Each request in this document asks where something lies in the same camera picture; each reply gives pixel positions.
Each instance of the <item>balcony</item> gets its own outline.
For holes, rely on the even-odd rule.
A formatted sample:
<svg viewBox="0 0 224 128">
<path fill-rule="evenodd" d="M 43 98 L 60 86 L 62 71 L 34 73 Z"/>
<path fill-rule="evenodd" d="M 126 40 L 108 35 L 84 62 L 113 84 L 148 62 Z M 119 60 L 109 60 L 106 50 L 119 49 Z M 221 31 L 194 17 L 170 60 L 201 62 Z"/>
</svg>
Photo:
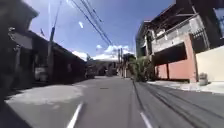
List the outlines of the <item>balcony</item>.
<svg viewBox="0 0 224 128">
<path fill-rule="evenodd" d="M 187 33 L 194 33 L 203 28 L 199 15 L 194 15 L 189 19 L 179 23 L 168 31 L 164 32 L 152 41 L 154 52 L 159 52 L 169 47 L 184 42 L 182 36 Z"/>
</svg>

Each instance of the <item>asphalt road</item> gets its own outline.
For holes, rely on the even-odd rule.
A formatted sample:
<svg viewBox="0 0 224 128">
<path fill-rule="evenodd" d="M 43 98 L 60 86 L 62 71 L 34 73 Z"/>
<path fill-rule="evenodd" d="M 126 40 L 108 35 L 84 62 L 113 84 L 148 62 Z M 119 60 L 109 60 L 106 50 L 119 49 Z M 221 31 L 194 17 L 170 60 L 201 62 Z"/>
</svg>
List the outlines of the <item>asphalt road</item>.
<svg viewBox="0 0 224 128">
<path fill-rule="evenodd" d="M 2 110 L 0 127 L 19 128 L 16 118 L 21 128 L 66 128 L 81 101 L 76 128 L 145 128 L 131 81 L 118 77 L 26 90 L 6 101 L 15 114 L 3 120 L 9 112 Z"/>
<path fill-rule="evenodd" d="M 224 126 L 224 97 L 221 95 L 181 91 L 149 84 L 136 86 L 144 110 L 155 128 Z"/>
<path fill-rule="evenodd" d="M 224 97 L 97 77 L 26 90 L 0 110 L 2 128 L 66 128 L 84 102 L 76 128 L 223 128 Z"/>
</svg>

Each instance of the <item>concrete wall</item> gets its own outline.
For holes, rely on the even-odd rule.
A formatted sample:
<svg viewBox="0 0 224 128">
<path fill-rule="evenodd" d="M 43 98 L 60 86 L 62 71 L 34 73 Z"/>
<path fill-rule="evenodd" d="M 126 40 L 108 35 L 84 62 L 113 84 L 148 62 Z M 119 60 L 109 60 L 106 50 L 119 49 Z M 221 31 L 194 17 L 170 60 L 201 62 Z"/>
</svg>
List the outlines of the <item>concrete wall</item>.
<svg viewBox="0 0 224 128">
<path fill-rule="evenodd" d="M 160 79 L 189 79 L 188 60 L 163 64 L 156 67 Z"/>
<path fill-rule="evenodd" d="M 209 81 L 224 81 L 224 46 L 196 55 L 198 73 L 207 73 Z"/>
<path fill-rule="evenodd" d="M 196 82 L 197 69 L 196 58 L 192 48 L 192 36 L 185 34 L 182 38 L 187 59 L 156 66 L 156 75 L 161 79 L 188 79 L 190 82 Z"/>
</svg>

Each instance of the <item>road marking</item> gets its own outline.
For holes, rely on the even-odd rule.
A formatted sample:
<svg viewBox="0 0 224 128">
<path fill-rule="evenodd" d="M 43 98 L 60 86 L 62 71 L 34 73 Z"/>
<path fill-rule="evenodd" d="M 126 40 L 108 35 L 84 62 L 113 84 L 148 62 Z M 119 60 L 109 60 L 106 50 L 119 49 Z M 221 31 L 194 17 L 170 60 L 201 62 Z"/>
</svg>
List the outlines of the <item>road marking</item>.
<svg viewBox="0 0 224 128">
<path fill-rule="evenodd" d="M 147 128 L 153 128 L 151 123 L 150 123 L 150 121 L 149 121 L 149 119 L 144 114 L 144 112 L 140 112 L 140 115 L 142 116 L 142 119 L 144 120 L 146 127 Z"/>
<path fill-rule="evenodd" d="M 78 120 L 78 116 L 79 116 L 80 111 L 81 111 L 81 109 L 82 109 L 82 107 L 83 107 L 83 104 L 84 104 L 84 103 L 81 102 L 81 103 L 78 105 L 78 107 L 77 107 L 77 109 L 76 109 L 76 111 L 75 111 L 75 113 L 74 113 L 74 115 L 73 115 L 71 121 L 69 122 L 69 124 L 68 124 L 68 126 L 67 126 L 66 128 L 74 128 L 74 127 L 75 127 L 75 124 L 76 124 L 76 122 L 77 122 L 77 120 Z"/>
</svg>

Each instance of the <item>sky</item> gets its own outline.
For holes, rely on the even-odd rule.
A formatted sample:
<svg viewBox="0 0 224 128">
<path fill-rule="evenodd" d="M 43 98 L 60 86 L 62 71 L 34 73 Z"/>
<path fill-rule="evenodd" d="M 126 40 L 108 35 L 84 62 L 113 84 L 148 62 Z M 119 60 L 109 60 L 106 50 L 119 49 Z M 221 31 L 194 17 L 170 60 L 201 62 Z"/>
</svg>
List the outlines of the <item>sky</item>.
<svg viewBox="0 0 224 128">
<path fill-rule="evenodd" d="M 31 22 L 30 30 L 40 35 L 42 29 L 45 38 L 49 40 L 60 0 L 24 1 L 39 13 Z M 80 0 L 74 1 L 88 14 Z M 116 59 L 115 51 L 118 48 L 123 48 L 124 53 L 135 53 L 135 36 L 141 22 L 153 19 L 173 2 L 173 0 L 88 1 L 102 20 L 100 24 L 113 45 L 108 46 L 84 15 L 75 6 L 70 6 L 66 0 L 62 0 L 54 36 L 55 42 L 83 59 L 87 54 L 94 59 Z"/>
</svg>

